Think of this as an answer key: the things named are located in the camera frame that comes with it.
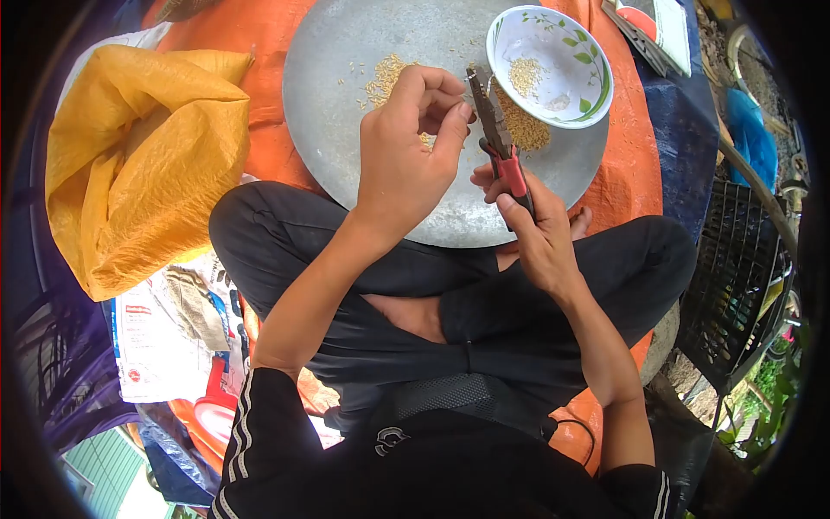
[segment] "book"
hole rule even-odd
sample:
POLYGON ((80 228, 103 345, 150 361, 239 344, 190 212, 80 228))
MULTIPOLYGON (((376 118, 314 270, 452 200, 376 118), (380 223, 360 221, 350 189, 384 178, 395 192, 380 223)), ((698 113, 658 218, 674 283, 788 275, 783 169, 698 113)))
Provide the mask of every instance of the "book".
POLYGON ((691 77, 686 10, 675 0, 603 0, 603 11, 658 74, 691 77))

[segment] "bowl with leaf pattern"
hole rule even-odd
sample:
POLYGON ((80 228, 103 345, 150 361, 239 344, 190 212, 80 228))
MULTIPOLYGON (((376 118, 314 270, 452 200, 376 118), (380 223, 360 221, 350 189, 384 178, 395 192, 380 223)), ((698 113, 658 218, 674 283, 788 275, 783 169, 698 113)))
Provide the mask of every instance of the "bowl with leaf pattern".
POLYGON ((539 6, 504 11, 490 25, 486 51, 505 93, 544 123, 587 128, 611 107, 614 80, 605 52, 561 12, 539 6))

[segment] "plastic basket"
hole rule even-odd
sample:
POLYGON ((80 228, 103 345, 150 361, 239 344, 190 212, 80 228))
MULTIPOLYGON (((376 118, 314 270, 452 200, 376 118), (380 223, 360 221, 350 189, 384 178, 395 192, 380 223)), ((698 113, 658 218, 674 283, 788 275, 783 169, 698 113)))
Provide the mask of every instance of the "plastic basket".
POLYGON ((773 305, 758 322, 779 234, 752 189, 715 180, 697 247, 675 346, 724 395, 759 358, 768 321, 780 313, 773 305))

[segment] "red pliers handle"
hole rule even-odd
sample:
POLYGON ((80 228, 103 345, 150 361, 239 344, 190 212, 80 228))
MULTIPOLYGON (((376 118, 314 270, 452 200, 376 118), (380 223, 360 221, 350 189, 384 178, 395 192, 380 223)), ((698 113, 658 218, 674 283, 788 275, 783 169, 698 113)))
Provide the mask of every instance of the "red pliers handle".
POLYGON ((516 153, 515 144, 510 145, 510 158, 502 159, 499 154, 490 146, 486 137, 481 137, 478 145, 482 151, 490 155, 490 162, 493 164, 493 179, 498 180, 499 177, 507 177, 507 183, 510 185, 510 194, 520 206, 528 210, 530 216, 533 218, 533 223, 536 223, 536 211, 533 209, 533 199, 530 197, 530 189, 527 187, 527 180, 525 180, 525 172, 522 171, 519 163, 519 155, 516 153))

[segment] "black pants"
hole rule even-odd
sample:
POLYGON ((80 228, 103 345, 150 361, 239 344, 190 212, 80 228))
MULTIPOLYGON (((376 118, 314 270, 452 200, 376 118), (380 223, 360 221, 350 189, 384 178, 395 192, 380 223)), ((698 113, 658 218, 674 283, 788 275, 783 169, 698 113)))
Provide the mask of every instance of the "black pants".
MULTIPOLYGON (((264 320, 346 213, 312 193, 254 182, 219 201, 210 236, 231 279, 264 320)), ((695 268, 688 234, 659 216, 578 240, 574 250, 588 287, 628 347, 666 314, 695 268)), ((354 283, 307 367, 339 393, 340 408, 326 421, 345 432, 371 413, 385 389, 412 380, 492 375, 519 391, 540 417, 586 387, 568 321, 518 262, 498 272, 492 248, 446 249, 407 240, 354 283), (359 294, 441 296, 448 344, 393 326, 359 294)))

